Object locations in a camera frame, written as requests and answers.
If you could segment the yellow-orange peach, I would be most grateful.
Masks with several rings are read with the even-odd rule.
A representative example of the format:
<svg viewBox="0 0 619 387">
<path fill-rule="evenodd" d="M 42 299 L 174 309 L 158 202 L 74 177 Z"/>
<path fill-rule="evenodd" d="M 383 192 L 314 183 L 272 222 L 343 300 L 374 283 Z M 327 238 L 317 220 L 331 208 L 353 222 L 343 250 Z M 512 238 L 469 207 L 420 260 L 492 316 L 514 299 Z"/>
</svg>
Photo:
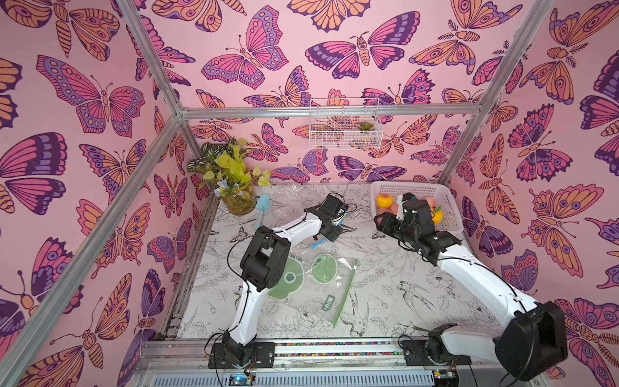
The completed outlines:
<svg viewBox="0 0 619 387">
<path fill-rule="evenodd" d="M 377 207 L 380 209 L 389 209 L 393 206 L 394 200 L 393 196 L 388 193 L 379 193 L 376 199 Z"/>
</svg>

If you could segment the clear blue-zipper zip bag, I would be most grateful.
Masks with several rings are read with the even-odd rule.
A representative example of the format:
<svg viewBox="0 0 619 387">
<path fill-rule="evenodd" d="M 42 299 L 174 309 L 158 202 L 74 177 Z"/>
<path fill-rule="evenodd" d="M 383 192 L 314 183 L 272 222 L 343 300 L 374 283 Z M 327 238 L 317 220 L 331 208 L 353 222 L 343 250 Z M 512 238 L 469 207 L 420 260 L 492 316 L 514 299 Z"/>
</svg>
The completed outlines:
<svg viewBox="0 0 619 387">
<path fill-rule="evenodd" d="M 337 191 L 330 191 L 329 193 L 341 193 Z M 348 203 L 346 198 L 343 200 L 348 204 L 348 212 L 346 213 L 341 226 L 343 226 L 344 232 L 341 234 L 355 232 L 354 227 L 350 227 L 345 224 L 350 219 L 351 212 L 356 210 L 355 203 Z M 260 233 L 261 227 L 267 227 L 280 238 L 286 238 L 291 242 L 291 246 L 299 246 L 299 248 L 317 248 L 322 243 L 330 242 L 324 236 L 319 236 L 319 240 L 314 240 L 313 236 L 319 232 L 321 221 L 313 214 L 306 214 L 306 208 L 316 206 L 320 203 L 306 203 L 306 208 L 301 208 L 301 197 L 293 195 L 290 198 L 281 198 L 276 202 L 278 207 L 262 207 L 263 203 L 270 203 L 271 199 L 268 194 L 264 193 L 260 196 L 257 209 L 261 213 L 256 216 L 255 229 L 257 233 Z"/>
</svg>

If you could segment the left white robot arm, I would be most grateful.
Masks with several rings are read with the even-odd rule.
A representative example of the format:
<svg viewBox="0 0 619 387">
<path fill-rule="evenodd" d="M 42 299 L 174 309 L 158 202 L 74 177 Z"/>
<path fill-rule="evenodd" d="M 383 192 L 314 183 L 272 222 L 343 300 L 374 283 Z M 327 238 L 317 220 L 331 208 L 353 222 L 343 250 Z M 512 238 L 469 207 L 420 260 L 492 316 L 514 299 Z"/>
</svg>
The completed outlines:
<svg viewBox="0 0 619 387">
<path fill-rule="evenodd" d="M 320 204 L 304 209 L 298 219 L 282 227 L 261 226 L 251 236 L 237 273 L 243 281 L 240 307 L 231 327 L 220 335 L 223 359 L 228 364 L 243 368 L 253 362 L 262 307 L 268 291 L 284 275 L 290 250 L 310 237 L 337 240 L 348 209 L 343 198 L 330 193 Z"/>
</svg>

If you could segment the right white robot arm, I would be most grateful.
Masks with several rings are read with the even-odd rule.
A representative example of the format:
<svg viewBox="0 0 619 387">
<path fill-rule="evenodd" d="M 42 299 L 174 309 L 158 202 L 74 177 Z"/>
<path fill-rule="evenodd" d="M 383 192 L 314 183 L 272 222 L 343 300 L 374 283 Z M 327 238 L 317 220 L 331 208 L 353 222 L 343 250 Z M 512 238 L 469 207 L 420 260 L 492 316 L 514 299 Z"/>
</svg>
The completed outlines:
<svg viewBox="0 0 619 387">
<path fill-rule="evenodd" d="M 427 353 L 435 364 L 468 356 L 500 364 L 517 382 L 528 382 L 568 358 L 565 314 L 540 303 L 480 262 L 457 237 L 435 228 L 430 205 L 411 193 L 399 198 L 398 213 L 375 216 L 377 230 L 406 251 L 448 273 L 498 321 L 498 337 L 444 324 L 428 333 Z"/>
</svg>

